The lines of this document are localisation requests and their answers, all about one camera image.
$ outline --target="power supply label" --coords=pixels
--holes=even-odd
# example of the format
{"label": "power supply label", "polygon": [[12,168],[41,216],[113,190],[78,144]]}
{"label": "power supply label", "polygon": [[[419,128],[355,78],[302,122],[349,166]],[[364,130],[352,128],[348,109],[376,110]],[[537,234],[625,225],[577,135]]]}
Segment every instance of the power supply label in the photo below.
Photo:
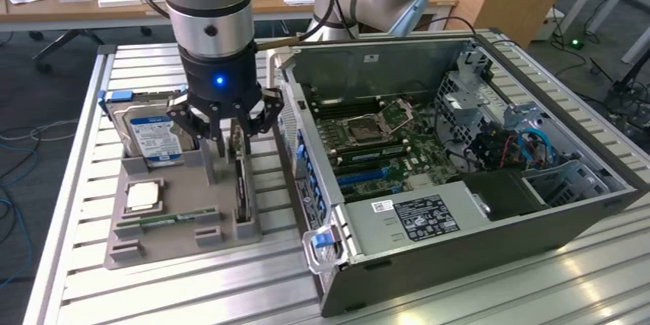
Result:
{"label": "power supply label", "polygon": [[395,203],[392,207],[401,221],[405,234],[412,241],[420,241],[460,230],[456,220],[437,195]]}
{"label": "power supply label", "polygon": [[166,116],[133,118],[130,128],[148,161],[160,166],[180,158],[181,149],[177,136],[172,132],[173,122]]}

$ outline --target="blue hard drive label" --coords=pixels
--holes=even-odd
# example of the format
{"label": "blue hard drive label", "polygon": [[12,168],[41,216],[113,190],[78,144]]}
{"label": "blue hard drive label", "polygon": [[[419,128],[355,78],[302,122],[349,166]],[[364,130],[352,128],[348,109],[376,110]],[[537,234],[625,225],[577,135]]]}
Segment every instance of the blue hard drive label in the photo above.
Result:
{"label": "blue hard drive label", "polygon": [[172,132],[172,120],[166,116],[153,116],[133,118],[129,122],[142,157],[154,162],[154,166],[173,164],[182,150]]}

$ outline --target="office chair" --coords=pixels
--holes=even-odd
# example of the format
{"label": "office chair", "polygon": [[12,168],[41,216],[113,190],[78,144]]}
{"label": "office chair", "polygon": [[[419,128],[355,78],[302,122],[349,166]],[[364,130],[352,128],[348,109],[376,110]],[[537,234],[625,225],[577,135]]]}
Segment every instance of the office chair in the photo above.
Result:
{"label": "office chair", "polygon": [[[142,36],[150,36],[152,31],[149,27],[140,27],[140,33]],[[68,30],[40,52],[36,56],[32,57],[34,62],[34,67],[38,72],[48,73],[52,71],[52,66],[46,62],[42,62],[42,59],[52,55],[69,41],[72,41],[76,36],[84,36],[92,40],[97,45],[104,45],[104,41],[96,35],[92,30]],[[42,40],[42,33],[30,31],[29,38],[34,41]]]}

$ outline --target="blue ram slot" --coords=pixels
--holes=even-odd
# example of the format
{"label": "blue ram slot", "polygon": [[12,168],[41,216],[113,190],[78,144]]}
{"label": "blue ram slot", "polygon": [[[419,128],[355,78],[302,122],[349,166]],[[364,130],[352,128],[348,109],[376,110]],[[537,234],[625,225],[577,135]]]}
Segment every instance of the blue ram slot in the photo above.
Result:
{"label": "blue ram slot", "polygon": [[339,186],[345,186],[347,184],[361,183],[375,179],[383,179],[385,178],[387,174],[388,168],[384,167],[380,170],[375,170],[368,173],[356,174],[351,177],[337,178],[336,181]]}

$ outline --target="barcode label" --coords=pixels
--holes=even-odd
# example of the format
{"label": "barcode label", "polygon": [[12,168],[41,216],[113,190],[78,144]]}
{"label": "barcode label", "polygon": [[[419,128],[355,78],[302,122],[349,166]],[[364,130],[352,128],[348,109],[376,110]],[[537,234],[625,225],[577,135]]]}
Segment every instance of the barcode label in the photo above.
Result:
{"label": "barcode label", "polygon": [[375,211],[375,213],[392,210],[392,201],[387,200],[387,201],[373,202],[372,210]]}

